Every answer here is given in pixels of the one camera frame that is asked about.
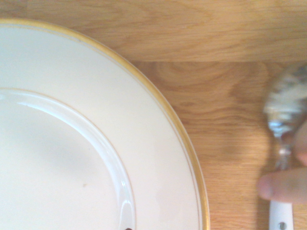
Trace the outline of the bare human hand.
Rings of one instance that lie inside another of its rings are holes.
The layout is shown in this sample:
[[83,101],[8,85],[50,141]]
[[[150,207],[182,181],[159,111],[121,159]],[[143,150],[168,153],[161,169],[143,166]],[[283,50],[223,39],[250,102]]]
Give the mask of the bare human hand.
[[262,176],[257,184],[257,191],[261,198],[293,204],[305,204],[307,202],[306,123],[295,134],[294,154],[304,167]]

